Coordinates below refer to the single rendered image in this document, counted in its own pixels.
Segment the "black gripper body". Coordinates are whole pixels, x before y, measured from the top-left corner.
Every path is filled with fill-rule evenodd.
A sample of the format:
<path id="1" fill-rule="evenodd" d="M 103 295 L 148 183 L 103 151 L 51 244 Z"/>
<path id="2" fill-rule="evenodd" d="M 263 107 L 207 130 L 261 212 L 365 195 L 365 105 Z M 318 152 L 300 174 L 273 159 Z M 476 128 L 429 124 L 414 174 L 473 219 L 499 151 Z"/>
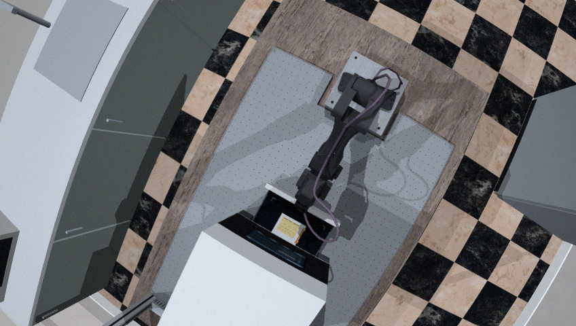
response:
<path id="1" fill-rule="evenodd" d="M 300 178 L 298 179 L 298 182 L 296 183 L 296 186 L 298 187 L 298 189 L 301 187 L 303 180 L 305 179 L 307 174 L 310 174 L 310 170 L 308 170 L 307 168 L 304 169 L 304 172 L 302 173 L 302 175 L 300 176 Z M 324 200 L 327 196 L 327 194 L 329 193 L 331 187 L 332 187 L 333 183 L 327 180 L 327 185 L 325 186 L 325 189 L 323 191 L 323 193 L 321 194 L 321 197 L 319 197 L 320 199 Z"/>

